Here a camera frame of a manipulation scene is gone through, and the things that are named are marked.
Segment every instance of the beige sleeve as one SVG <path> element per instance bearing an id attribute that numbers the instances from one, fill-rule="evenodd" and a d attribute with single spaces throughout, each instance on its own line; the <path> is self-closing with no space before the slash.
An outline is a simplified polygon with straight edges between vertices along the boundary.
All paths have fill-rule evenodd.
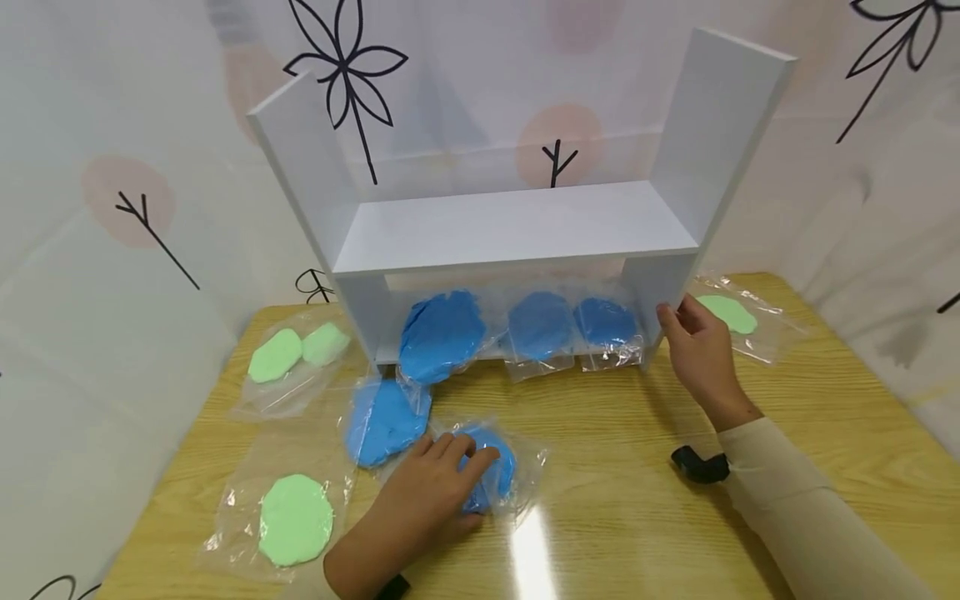
<path id="1" fill-rule="evenodd" d="M 324 557 L 300 568 L 293 583 L 284 588 L 276 600 L 340 600 L 326 582 Z"/>
<path id="2" fill-rule="evenodd" d="M 733 506 L 799 600 L 933 597 L 771 420 L 719 438 Z"/>

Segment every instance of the wooden table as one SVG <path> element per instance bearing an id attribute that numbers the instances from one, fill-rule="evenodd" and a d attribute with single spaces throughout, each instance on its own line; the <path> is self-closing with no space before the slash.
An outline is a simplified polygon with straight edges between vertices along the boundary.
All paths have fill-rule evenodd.
<path id="1" fill-rule="evenodd" d="M 798 297 L 768 275 L 736 277 L 812 335 L 768 368 L 738 357 L 748 393 L 942 597 L 960 583 L 960 467 Z M 268 599 L 276 585 L 197 570 L 225 482 L 257 427 L 225 420 L 263 331 L 300 310 L 260 311 L 98 600 Z M 331 313 L 338 311 L 329 306 Z M 539 507 L 511 536 L 490 523 L 407 573 L 409 598 L 789 598 L 773 560 L 719 486 L 678 476 L 672 450 L 716 442 L 675 380 L 665 348 L 648 373 L 562 372 L 511 385 L 473 365 L 436 387 L 434 417 L 496 414 L 552 448 Z M 350 522 L 377 486 L 361 474 Z"/>

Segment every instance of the tree drawing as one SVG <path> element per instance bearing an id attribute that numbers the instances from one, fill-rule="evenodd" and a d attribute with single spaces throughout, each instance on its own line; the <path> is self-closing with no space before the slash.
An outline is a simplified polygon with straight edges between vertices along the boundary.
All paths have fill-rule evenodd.
<path id="1" fill-rule="evenodd" d="M 123 212 L 129 212 L 131 215 L 136 217 L 136 220 L 140 222 L 140 225 L 142 225 L 143 228 L 146 229 L 148 233 L 150 233 L 150 235 L 154 238 L 154 240 L 156 240 L 159 246 L 163 248 L 163 251 L 167 253 L 167 256 L 170 256 L 170 260 L 174 261 L 174 264 L 176 264 L 180 268 L 183 274 L 186 275 L 186 278 L 190 279 L 190 283 L 193 283 L 193 286 L 199 290 L 200 286 L 197 285 L 197 282 L 194 281 L 193 277 L 191 277 L 190 274 L 186 272 L 186 269 L 183 268 L 183 265 L 181 265 L 180 262 L 177 260 L 177 258 L 174 256 L 174 254 L 170 252 L 170 249 L 167 248 L 167 245 L 163 243 L 163 240 L 160 239 L 160 236 L 156 234 L 156 231 L 154 231 L 153 228 L 150 227 L 150 217 L 147 214 L 147 195 L 140 194 L 140 210 L 137 210 L 133 206 L 133 204 L 131 204 L 131 202 L 127 200 L 127 196 L 125 196 L 122 191 L 118 192 L 118 194 L 120 195 L 120 200 L 123 201 L 124 205 L 115 204 L 114 208 L 116 208 L 117 210 L 122 210 Z"/>
<path id="2" fill-rule="evenodd" d="M 572 104 L 545 108 L 520 134 L 516 171 L 531 187 L 573 185 L 600 162 L 602 136 L 600 120 L 589 108 Z"/>
<path id="3" fill-rule="evenodd" d="M 953 305 L 956 304 L 957 302 L 960 302 L 960 292 L 957 292 L 956 296 L 944 302 L 944 305 L 937 309 L 937 314 L 938 315 L 944 314 L 945 312 L 953 308 Z"/>
<path id="4" fill-rule="evenodd" d="M 933 52 L 933 46 L 940 37 L 944 24 L 944 13 L 960 11 L 956 0 L 852 0 L 850 6 L 863 18 L 883 23 L 886 29 L 879 33 L 853 62 L 847 79 L 879 66 L 886 61 L 876 84 L 867 94 L 863 104 L 857 110 L 847 127 L 840 133 L 836 143 L 840 143 L 860 119 L 863 111 L 873 100 L 880 84 L 887 78 L 890 69 L 906 50 L 906 64 L 913 72 L 920 71 Z"/>
<path id="5" fill-rule="evenodd" d="M 200 289 L 162 239 L 176 210 L 166 178 L 136 158 L 101 155 L 86 167 L 81 186 L 93 217 L 111 237 L 129 248 L 160 246 L 190 283 Z"/>
<path id="6" fill-rule="evenodd" d="M 573 160 L 573 158 L 580 151 L 574 150 L 572 153 L 570 153 L 570 156 L 566 158 L 564 164 L 558 166 L 560 163 L 560 140 L 558 139 L 556 143 L 554 143 L 552 153 L 547 150 L 546 146 L 542 146 L 541 149 L 543 150 L 543 153 L 553 161 L 553 169 L 550 171 L 550 187 L 557 187 L 557 176 L 563 172 L 563 170 L 566 168 L 566 165 L 570 164 L 570 161 Z"/>
<path id="7" fill-rule="evenodd" d="M 330 296 L 328 296 L 327 294 L 334 295 L 334 296 L 336 295 L 332 288 L 328 288 L 324 285 L 324 281 L 326 281 L 326 277 L 324 277 L 324 281 L 321 281 L 320 276 L 325 276 L 325 273 L 323 271 L 318 271 L 316 269 L 307 269 L 306 271 L 301 273 L 300 276 L 297 277 L 297 281 L 294 282 L 294 287 L 297 288 L 298 292 L 300 292 L 301 294 L 309 294 L 309 296 L 306 299 L 306 304 L 309 304 L 310 301 L 313 299 L 313 297 L 316 296 L 317 294 L 320 294 L 321 296 L 323 296 L 324 301 L 327 304 L 330 304 Z M 300 287 L 301 286 L 300 280 L 304 278 L 306 278 L 306 281 L 302 284 L 303 287 Z M 313 287 L 309 287 L 311 285 L 310 280 L 313 280 Z"/>
<path id="8" fill-rule="evenodd" d="M 360 47 L 363 37 L 362 0 L 339 0 L 333 17 L 333 31 L 304 0 L 288 0 L 297 25 L 315 52 L 304 52 L 283 67 L 293 76 L 311 70 L 318 84 L 326 84 L 326 113 L 333 129 L 344 124 L 349 112 L 357 124 L 357 133 L 363 143 L 364 155 L 373 185 L 376 172 L 370 158 L 370 147 L 360 119 L 360 105 L 369 116 L 387 127 L 394 126 L 394 118 L 383 94 L 373 85 L 373 79 L 396 71 L 407 61 L 407 55 L 387 46 Z"/>

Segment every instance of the backdrop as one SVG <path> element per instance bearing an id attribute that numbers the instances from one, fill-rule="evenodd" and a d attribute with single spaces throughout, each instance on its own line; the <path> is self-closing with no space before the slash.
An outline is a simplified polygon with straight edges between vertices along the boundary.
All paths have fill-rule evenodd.
<path id="1" fill-rule="evenodd" d="M 960 454 L 960 0 L 9 0 L 4 594 L 94 589 L 253 311 L 334 300 L 249 108 L 312 70 L 372 200 L 645 178 L 695 26 L 801 57 L 709 265 Z"/>

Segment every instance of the pink circle print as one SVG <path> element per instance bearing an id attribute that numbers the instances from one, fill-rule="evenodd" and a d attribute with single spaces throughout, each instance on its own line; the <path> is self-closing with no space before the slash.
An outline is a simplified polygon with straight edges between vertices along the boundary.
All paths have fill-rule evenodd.
<path id="1" fill-rule="evenodd" d="M 610 39 L 627 0 L 548 0 L 550 39 L 567 54 L 593 52 Z"/>
<path id="2" fill-rule="evenodd" d="M 81 176 L 81 186 L 93 218 L 125 246 L 156 247 L 151 230 L 162 236 L 173 221 L 176 204 L 167 179 L 136 158 L 97 156 Z"/>
<path id="3" fill-rule="evenodd" d="M 575 185 L 600 162 L 602 135 L 589 108 L 565 104 L 541 110 L 520 134 L 516 171 L 531 187 Z"/>

